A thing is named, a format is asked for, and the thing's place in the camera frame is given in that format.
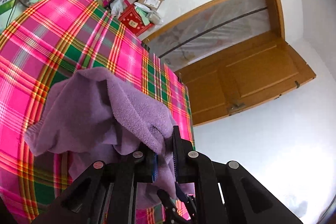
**door panel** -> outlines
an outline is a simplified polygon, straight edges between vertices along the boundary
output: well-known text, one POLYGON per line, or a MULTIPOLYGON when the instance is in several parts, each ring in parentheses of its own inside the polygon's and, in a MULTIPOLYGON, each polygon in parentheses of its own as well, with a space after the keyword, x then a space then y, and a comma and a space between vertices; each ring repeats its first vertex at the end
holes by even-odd
POLYGON ((267 32, 181 70, 194 125, 241 112, 315 78, 285 40, 267 32))

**white label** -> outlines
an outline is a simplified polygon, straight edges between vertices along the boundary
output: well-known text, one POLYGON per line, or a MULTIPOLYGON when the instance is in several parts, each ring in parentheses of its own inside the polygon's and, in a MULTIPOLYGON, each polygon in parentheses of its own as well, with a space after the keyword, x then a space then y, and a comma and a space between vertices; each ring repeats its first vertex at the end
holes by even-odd
POLYGON ((144 3, 146 5, 152 6, 154 8, 158 8, 160 5, 160 1, 159 0, 145 0, 144 3))

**plastic sheet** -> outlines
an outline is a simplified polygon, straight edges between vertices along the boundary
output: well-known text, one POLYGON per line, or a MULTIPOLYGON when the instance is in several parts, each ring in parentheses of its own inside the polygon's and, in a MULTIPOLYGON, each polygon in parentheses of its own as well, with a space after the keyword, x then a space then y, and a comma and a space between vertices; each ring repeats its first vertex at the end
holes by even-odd
POLYGON ((216 25, 266 7, 265 0, 228 0, 179 23, 151 40, 148 46, 156 55, 167 52, 184 41, 216 25))
POLYGON ((215 52, 270 30, 268 11, 263 10, 212 30, 161 58, 179 70, 215 52))

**red gift bag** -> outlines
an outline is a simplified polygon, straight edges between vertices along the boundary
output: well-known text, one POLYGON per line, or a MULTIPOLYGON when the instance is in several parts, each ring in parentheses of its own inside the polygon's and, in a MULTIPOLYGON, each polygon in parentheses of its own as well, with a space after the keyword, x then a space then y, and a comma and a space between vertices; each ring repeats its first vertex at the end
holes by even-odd
POLYGON ((118 19, 137 37, 154 26, 153 23, 147 26, 143 24, 141 17, 134 9, 134 5, 128 6, 118 19))

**purple towel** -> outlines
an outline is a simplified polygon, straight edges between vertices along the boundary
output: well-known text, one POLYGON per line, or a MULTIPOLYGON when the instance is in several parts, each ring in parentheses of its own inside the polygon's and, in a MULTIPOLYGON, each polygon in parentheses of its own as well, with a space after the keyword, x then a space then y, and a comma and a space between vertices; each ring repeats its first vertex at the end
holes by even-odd
MULTIPOLYGON (((143 142, 158 154, 157 180, 139 183, 137 208, 160 202, 157 189, 176 198, 171 135, 176 122, 161 102, 97 67, 76 71, 50 89, 41 120, 25 141, 38 156, 46 151, 73 152, 69 174, 76 179, 96 160, 118 162, 143 142)), ((193 193, 192 185, 183 187, 193 193)))

